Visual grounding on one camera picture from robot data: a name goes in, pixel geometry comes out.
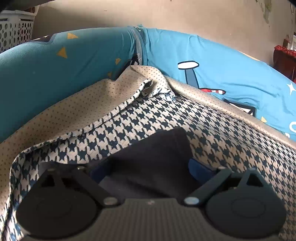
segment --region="houndstooth fabric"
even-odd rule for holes
[[[111,113],[82,130],[38,144],[23,151],[11,169],[11,195],[2,236],[6,240],[22,237],[15,212],[38,179],[40,162],[87,163],[102,159],[159,130],[183,127],[196,159],[217,167],[242,172],[257,167],[283,200],[287,220],[280,237],[296,240],[294,187],[296,151],[279,144],[246,123],[225,113],[173,93],[143,97],[141,89]]]

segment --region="blue pillow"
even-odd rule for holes
[[[139,30],[147,65],[209,92],[296,140],[296,85],[284,75],[264,62],[197,35]]]
[[[131,28],[45,36],[0,54],[0,142],[58,101],[116,79],[135,53]]]

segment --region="white laundry basket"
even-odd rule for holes
[[[0,53],[31,40],[38,9],[36,6],[34,13],[19,10],[0,13]]]

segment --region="ribbed plastic surface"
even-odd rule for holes
[[[29,240],[36,239],[23,238],[23,241]],[[183,207],[175,199],[127,199],[119,207],[103,210],[95,223],[83,233],[63,240],[231,241],[242,239],[220,233],[204,219],[199,209]],[[260,239],[260,241],[267,240],[278,241],[279,239],[276,236]]]

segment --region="wall stain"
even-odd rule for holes
[[[272,9],[272,3],[271,0],[255,0],[256,3],[259,2],[259,6],[261,8],[261,11],[263,12],[263,19],[266,23],[269,23],[269,13]]]

